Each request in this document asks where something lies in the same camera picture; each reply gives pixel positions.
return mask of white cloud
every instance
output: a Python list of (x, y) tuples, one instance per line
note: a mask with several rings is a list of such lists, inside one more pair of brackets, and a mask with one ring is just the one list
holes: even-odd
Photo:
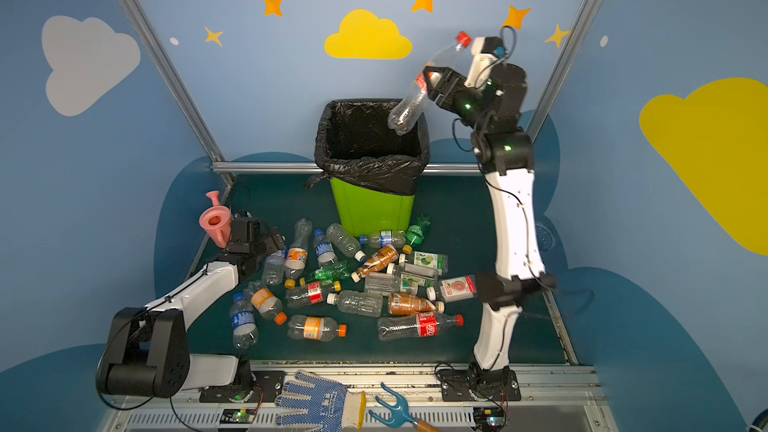
[(139, 65), (139, 45), (100, 19), (53, 16), (43, 25), (43, 53), (53, 69), (45, 93), (63, 116), (76, 116)]

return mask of black trash bag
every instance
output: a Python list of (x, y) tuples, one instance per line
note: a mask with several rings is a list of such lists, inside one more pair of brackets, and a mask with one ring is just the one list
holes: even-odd
[(416, 126), (398, 136), (387, 117), (399, 99), (334, 100), (322, 111), (315, 139), (315, 163), (324, 178), (398, 196), (413, 196), (416, 179), (429, 163), (429, 133), (422, 115)]

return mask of yellow star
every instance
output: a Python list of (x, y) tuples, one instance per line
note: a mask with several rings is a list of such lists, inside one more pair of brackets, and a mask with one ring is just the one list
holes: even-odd
[(264, 4), (266, 4), (264, 15), (275, 14), (282, 17), (283, 13), (280, 12), (280, 2), (283, 2), (283, 0), (264, 0)]
[(560, 30), (560, 24), (557, 24), (556, 26), (554, 26), (554, 35), (546, 39), (544, 42), (554, 42), (558, 44), (558, 48), (560, 48), (560, 43), (562, 42), (563, 37), (565, 37), (570, 33), (571, 33), (570, 30), (565, 30), (565, 31)]
[(517, 10), (513, 6), (509, 6), (509, 17), (507, 17), (507, 20), (502, 27), (509, 25), (520, 30), (523, 27), (523, 19), (525, 18), (525, 15), (530, 11), (531, 9)]
[(431, 13), (433, 1), (434, 0), (416, 0), (416, 3), (411, 9), (411, 12), (416, 12), (417, 10), (426, 10), (427, 12)]
[(208, 30), (208, 27), (205, 28), (205, 31), (208, 33), (208, 38), (205, 40), (206, 42), (215, 42), (219, 44), (219, 47), (221, 47), (221, 42), (219, 42), (219, 35), (223, 34), (223, 32), (216, 32), (214, 34), (210, 30)]

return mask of blue dotted glove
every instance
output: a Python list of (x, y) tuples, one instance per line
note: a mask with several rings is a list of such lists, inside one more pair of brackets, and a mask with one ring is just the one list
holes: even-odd
[(341, 432), (343, 428), (362, 427), (366, 409), (363, 392), (347, 391), (344, 384), (298, 370), (294, 380), (286, 382), (275, 406), (286, 408), (275, 418), (277, 427), (309, 427), (303, 432)]

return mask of green trash can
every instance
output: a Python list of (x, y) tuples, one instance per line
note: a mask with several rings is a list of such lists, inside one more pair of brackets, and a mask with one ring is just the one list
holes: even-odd
[(387, 127), (397, 99), (335, 100), (320, 118), (315, 163), (331, 180), (341, 225), (355, 236), (407, 229), (416, 181), (429, 162), (426, 119), (403, 136)]

